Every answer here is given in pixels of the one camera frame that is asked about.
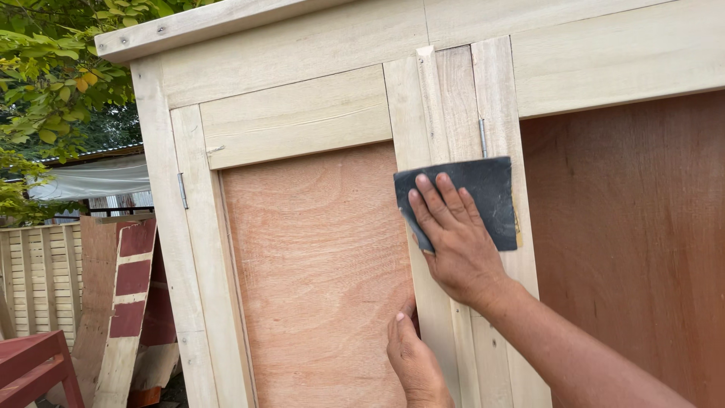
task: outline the finger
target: finger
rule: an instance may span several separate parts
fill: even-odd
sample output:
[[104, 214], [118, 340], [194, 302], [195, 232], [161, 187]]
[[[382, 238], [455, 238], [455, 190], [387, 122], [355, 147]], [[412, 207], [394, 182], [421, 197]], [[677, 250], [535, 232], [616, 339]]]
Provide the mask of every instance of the finger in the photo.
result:
[[413, 312], [415, 311], [415, 295], [411, 295], [405, 300], [405, 303], [400, 311], [405, 313], [408, 317], [413, 317]]
[[397, 324], [395, 326], [398, 338], [400, 339], [400, 343], [412, 343], [416, 341], [421, 341], [418, 338], [418, 334], [415, 332], [415, 326], [413, 326], [413, 321], [408, 315], [403, 312], [398, 312], [395, 320], [397, 321]]
[[426, 233], [428, 239], [433, 242], [441, 234], [441, 232], [443, 232], [443, 227], [438, 224], [438, 221], [436, 221], [436, 219], [431, 215], [431, 212], [428, 211], [426, 202], [423, 201], [423, 197], [416, 189], [412, 189], [408, 192], [408, 201], [410, 202], [410, 207], [413, 209], [413, 213], [415, 214], [415, 219], [418, 220], [418, 225], [420, 225], [423, 232]]
[[468, 216], [465, 206], [463, 206], [463, 201], [461, 201], [458, 191], [456, 191], [453, 181], [448, 174], [438, 173], [438, 176], [436, 176], [436, 187], [441, 192], [448, 211], [460, 222], [471, 222], [471, 218]]
[[443, 202], [438, 191], [436, 191], [436, 187], [433, 187], [433, 183], [431, 183], [431, 180], [425, 174], [418, 174], [416, 176], [415, 185], [418, 186], [420, 194], [426, 199], [426, 205], [431, 215], [438, 221], [441, 227], [448, 229], [456, 225], [457, 221], [455, 217], [448, 211], [446, 203]]
[[460, 196], [460, 200], [463, 203], [465, 210], [468, 212], [468, 217], [471, 218], [471, 222], [473, 222], [474, 225], [478, 225], [479, 227], [486, 229], [484, 226], [484, 220], [481, 219], [481, 214], [476, 208], [476, 203], [473, 201], [473, 196], [465, 189], [465, 187], [458, 189], [458, 195]]

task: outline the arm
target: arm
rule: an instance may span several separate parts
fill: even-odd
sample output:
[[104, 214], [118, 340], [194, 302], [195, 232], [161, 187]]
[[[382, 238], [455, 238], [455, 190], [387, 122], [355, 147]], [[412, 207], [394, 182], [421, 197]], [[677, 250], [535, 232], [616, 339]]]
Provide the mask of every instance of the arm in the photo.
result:
[[638, 366], [538, 302], [509, 278], [473, 198], [439, 174], [408, 196], [436, 253], [432, 277], [486, 317], [572, 407], [693, 407]]

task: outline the red wooden chair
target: red wooden chair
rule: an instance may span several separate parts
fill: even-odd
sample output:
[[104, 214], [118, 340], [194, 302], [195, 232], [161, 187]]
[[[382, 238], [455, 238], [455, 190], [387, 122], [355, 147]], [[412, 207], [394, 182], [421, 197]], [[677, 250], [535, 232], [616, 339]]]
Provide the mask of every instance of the red wooden chair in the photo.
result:
[[85, 408], [62, 330], [0, 341], [0, 408], [22, 408], [63, 382], [68, 408]]

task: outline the tree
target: tree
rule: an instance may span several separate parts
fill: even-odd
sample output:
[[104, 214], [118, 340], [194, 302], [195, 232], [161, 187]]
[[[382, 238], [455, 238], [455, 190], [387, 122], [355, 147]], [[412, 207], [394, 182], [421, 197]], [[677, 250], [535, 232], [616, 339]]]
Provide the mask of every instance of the tree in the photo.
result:
[[[95, 132], [110, 124], [108, 116], [129, 119], [135, 110], [126, 107], [134, 101], [128, 69], [99, 58], [94, 36], [213, 1], [0, 0], [2, 163], [24, 163], [16, 167], [24, 176], [39, 171], [25, 166], [28, 158], [52, 156], [64, 163], [103, 146]], [[133, 132], [116, 134], [138, 139]], [[6, 184], [3, 178], [0, 189], [19, 192]], [[0, 210], [21, 211], [20, 198], [8, 201], [12, 205], [0, 201]], [[24, 203], [29, 211], [37, 209]]]

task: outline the yellow leaf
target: yellow leaf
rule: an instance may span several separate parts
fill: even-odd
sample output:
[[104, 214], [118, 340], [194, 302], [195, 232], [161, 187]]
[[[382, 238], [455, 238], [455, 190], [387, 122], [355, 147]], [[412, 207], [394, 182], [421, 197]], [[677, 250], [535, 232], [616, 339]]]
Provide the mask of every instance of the yellow leaf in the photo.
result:
[[60, 99], [63, 99], [64, 101], [68, 102], [68, 98], [70, 98], [70, 89], [67, 87], [64, 87], [60, 90]]
[[135, 18], [131, 18], [131, 17], [123, 18], [123, 25], [125, 25], [126, 27], [130, 27], [130, 26], [136, 25], [136, 24], [138, 24], [138, 21], [136, 21]]
[[90, 85], [90, 86], [95, 85], [96, 82], [98, 81], [98, 77], [92, 73], [84, 73], [81, 78], [83, 78], [86, 82], [88, 82], [88, 85]]
[[86, 89], [88, 89], [88, 82], [86, 82], [86, 80], [83, 78], [76, 78], [75, 87], [78, 88], [78, 91], [80, 91], [81, 94], [85, 94]]
[[55, 133], [47, 129], [39, 131], [38, 136], [40, 136], [41, 140], [47, 144], [55, 143], [55, 139], [57, 138], [57, 136], [55, 136]]

